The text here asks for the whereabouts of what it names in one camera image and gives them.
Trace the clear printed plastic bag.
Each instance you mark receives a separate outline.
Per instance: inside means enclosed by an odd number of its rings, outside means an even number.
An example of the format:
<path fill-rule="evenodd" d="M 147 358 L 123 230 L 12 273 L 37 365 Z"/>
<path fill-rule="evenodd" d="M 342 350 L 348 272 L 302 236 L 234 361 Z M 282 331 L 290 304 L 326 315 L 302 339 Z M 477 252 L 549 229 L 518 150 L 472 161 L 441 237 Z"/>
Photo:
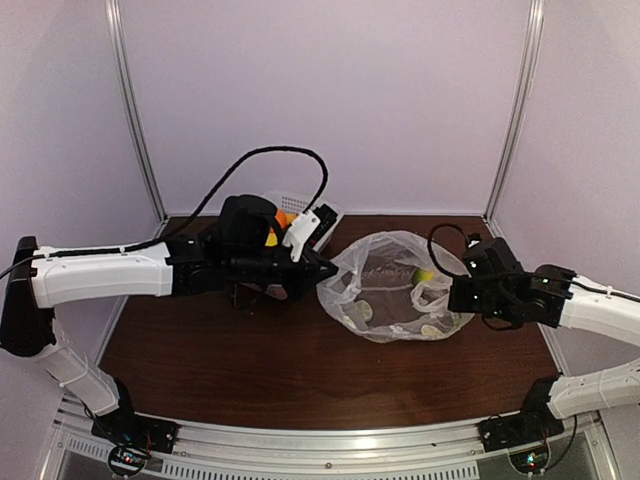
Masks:
<path fill-rule="evenodd" d="M 376 343 L 444 340 L 472 314 L 448 310 L 452 279 L 428 253 L 428 241 L 408 231 L 367 235 L 332 259 L 338 273 L 317 285 L 324 311 L 352 333 Z M 416 269 L 432 270 L 429 282 L 412 283 Z"/>

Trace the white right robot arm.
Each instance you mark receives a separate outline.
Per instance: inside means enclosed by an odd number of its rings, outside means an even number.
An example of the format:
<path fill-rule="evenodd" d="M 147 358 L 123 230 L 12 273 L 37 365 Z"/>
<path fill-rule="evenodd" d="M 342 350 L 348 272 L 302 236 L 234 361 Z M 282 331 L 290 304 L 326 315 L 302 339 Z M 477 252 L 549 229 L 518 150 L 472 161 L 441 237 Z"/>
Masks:
<path fill-rule="evenodd" d="M 502 238 L 468 240 L 465 272 L 453 274 L 448 308 L 500 321 L 504 330 L 538 324 L 558 341 L 568 371 L 537 380 L 513 419 L 530 442 L 553 420 L 639 401 L 639 298 L 572 269 L 526 270 Z"/>

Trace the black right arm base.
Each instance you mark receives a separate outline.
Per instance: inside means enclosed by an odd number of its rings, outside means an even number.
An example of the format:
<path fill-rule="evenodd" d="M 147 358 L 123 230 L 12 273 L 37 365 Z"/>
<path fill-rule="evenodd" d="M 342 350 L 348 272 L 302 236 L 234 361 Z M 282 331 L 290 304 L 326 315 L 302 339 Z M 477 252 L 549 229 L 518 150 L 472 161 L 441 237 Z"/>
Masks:
<path fill-rule="evenodd" d="M 485 453 L 505 450 L 516 472 L 529 477 L 551 466 L 549 440 L 565 432 L 563 421 L 555 418 L 547 405 L 556 380 L 558 377 L 536 380 L 518 412 L 492 415 L 479 423 Z"/>

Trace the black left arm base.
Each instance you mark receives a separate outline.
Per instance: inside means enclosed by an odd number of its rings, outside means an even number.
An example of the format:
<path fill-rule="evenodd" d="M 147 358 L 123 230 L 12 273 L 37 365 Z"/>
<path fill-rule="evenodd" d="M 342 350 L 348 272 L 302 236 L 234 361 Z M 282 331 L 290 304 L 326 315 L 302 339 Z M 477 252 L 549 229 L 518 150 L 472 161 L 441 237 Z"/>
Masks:
<path fill-rule="evenodd" d="M 87 407 L 84 410 L 93 422 L 91 433 L 113 444 L 107 466 L 117 478 L 129 479 L 153 460 L 152 453 L 173 452 L 179 426 L 174 421 L 137 414 L 128 388 L 119 379 L 115 379 L 115 385 L 119 399 L 113 412 L 96 416 Z"/>

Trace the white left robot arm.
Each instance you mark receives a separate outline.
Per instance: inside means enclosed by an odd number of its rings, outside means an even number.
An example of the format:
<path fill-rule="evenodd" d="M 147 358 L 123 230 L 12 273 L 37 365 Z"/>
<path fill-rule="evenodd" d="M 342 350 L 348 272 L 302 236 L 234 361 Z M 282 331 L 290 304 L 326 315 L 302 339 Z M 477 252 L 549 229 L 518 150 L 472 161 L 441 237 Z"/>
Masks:
<path fill-rule="evenodd" d="M 31 358 L 73 393 L 123 444 L 137 442 L 144 424 L 126 387 L 77 350 L 56 324 L 59 305 L 112 297 L 194 296 L 231 284 L 265 292 L 280 288 L 298 299 L 334 275 L 320 254 L 341 215 L 328 204 L 280 212 L 255 195 L 227 198 L 219 217 L 197 233 L 185 225 L 143 246 L 85 250 L 39 246 L 20 239 L 6 278 L 1 347 Z"/>

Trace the orange fruit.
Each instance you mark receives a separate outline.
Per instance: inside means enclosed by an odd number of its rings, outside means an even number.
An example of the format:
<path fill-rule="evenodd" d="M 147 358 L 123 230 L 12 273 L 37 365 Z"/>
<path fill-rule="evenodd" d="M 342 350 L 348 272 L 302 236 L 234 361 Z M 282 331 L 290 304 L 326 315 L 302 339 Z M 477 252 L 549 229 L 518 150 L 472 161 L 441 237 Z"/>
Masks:
<path fill-rule="evenodd" d="M 282 210 L 277 210 L 275 215 L 275 219 L 282 229 L 289 227 L 296 218 L 297 215 L 295 213 L 289 213 Z"/>

